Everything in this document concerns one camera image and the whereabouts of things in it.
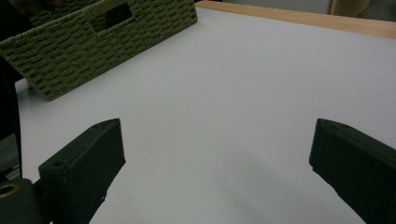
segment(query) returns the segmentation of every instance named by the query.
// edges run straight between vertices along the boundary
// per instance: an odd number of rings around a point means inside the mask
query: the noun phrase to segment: wooden strip
[[[373,21],[269,7],[201,1],[197,7],[396,39],[396,22]]]

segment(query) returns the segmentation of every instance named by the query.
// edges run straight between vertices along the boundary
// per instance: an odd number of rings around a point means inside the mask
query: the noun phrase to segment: white surface
[[[308,157],[317,118],[396,147],[396,41],[198,14],[53,102],[21,91],[25,177],[37,180],[38,165],[94,123],[120,118],[127,163],[92,224],[363,223]]]
[[[329,14],[332,0],[223,0],[223,2]]]

